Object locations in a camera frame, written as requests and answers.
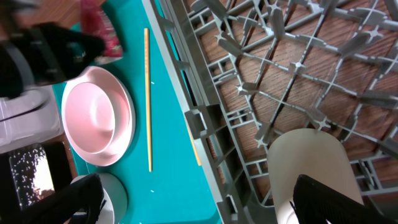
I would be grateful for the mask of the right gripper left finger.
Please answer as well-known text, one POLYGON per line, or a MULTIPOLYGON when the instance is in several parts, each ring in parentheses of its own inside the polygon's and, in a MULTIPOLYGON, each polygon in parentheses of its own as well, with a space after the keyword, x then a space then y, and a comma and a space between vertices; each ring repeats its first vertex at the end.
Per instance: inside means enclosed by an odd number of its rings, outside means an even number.
POLYGON ((79 211, 80 223, 96 223, 103 208, 103 186, 98 174, 89 174, 15 215, 16 223, 65 223, 79 211))

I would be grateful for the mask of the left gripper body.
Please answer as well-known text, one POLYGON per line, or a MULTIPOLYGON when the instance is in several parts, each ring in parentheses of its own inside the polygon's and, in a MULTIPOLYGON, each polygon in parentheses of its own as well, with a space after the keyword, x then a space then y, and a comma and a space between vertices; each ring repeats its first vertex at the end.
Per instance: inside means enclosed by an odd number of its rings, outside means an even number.
POLYGON ((37 86, 76 78, 105 51, 102 38, 65 29, 54 22, 22 29, 10 41, 27 61, 37 86))

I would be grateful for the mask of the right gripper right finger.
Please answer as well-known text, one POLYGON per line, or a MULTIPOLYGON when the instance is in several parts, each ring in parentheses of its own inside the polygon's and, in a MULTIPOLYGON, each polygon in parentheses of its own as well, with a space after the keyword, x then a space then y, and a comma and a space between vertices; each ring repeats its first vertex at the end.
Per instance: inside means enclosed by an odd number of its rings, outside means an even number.
POLYGON ((393 224, 386 218, 321 182, 300 174, 292 208, 300 224, 393 224))

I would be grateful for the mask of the grey metal bowl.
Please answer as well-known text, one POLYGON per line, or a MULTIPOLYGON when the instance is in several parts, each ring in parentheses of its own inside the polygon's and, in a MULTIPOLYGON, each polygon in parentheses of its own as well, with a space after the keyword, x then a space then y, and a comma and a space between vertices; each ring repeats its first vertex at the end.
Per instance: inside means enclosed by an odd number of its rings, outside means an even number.
POLYGON ((96 224, 121 223, 127 212, 127 193, 120 180, 112 174, 99 173, 103 187, 103 201, 100 204, 96 224))

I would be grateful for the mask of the white cup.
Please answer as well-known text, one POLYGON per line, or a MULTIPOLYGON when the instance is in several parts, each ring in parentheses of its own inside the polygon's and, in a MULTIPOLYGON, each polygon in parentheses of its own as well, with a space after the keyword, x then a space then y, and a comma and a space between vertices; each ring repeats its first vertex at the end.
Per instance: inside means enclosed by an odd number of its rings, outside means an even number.
POLYGON ((316 129, 296 129, 279 136, 267 155, 271 193, 278 223, 297 223, 290 205, 300 174, 305 174, 363 204, 342 143, 316 129))

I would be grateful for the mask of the red snack wrapper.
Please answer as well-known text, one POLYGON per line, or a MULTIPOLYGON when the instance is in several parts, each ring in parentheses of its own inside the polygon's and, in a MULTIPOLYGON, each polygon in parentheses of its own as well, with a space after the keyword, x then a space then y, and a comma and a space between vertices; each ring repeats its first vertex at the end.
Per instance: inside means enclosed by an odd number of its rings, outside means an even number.
POLYGON ((85 34, 100 37, 104 52, 95 58, 99 65, 122 59, 123 47, 112 22, 95 0, 80 0, 80 28, 85 34))

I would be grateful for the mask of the rice food waste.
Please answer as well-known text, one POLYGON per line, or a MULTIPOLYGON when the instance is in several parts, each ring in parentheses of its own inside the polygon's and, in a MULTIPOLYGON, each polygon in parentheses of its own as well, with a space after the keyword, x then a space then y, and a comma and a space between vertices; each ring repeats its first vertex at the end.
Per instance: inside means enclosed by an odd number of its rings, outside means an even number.
POLYGON ((21 210, 55 192, 44 147, 32 144, 9 153, 11 174, 21 210))

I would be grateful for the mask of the pink shallow bowl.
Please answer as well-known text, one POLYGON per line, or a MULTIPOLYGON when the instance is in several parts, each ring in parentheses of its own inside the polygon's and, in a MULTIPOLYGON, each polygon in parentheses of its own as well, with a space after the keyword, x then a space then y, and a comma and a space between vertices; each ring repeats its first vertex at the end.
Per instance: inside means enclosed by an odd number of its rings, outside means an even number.
POLYGON ((71 147, 95 166, 116 163, 134 138, 131 96, 118 78, 101 67, 89 66, 67 82, 61 114, 71 147))

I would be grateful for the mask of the wooden chopstick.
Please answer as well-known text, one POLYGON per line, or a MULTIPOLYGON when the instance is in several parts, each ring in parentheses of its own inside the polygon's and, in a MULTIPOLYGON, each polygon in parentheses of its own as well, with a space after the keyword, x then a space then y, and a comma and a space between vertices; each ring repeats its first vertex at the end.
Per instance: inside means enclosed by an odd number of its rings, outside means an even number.
POLYGON ((150 35, 149 29, 144 29, 144 71, 146 88, 146 128, 147 128, 147 158, 149 172, 152 172, 152 126, 151 126, 151 98, 150 98, 150 35))
POLYGON ((201 160, 200 160, 200 157, 198 155, 198 152, 197 152, 197 149, 196 149, 196 146, 195 146, 195 142, 194 142, 194 139, 193 139, 193 136, 192 136, 192 132, 191 132, 191 130, 189 128, 188 123, 187 122, 185 122, 185 123, 186 123, 186 126, 187 126, 188 135, 189 135, 189 138, 190 138, 190 142, 191 142, 191 145, 192 145, 192 148, 193 148, 193 152, 194 152, 194 155, 195 155, 195 159, 196 159, 197 165, 201 166, 201 160))

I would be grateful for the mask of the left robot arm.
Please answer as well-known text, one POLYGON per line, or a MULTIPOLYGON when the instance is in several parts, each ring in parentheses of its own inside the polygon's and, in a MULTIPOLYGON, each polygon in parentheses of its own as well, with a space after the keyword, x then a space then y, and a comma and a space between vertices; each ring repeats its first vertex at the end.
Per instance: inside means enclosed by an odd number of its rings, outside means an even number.
POLYGON ((54 22, 23 29, 1 41, 1 97, 16 98, 32 86, 74 79, 104 50, 102 38, 54 22))

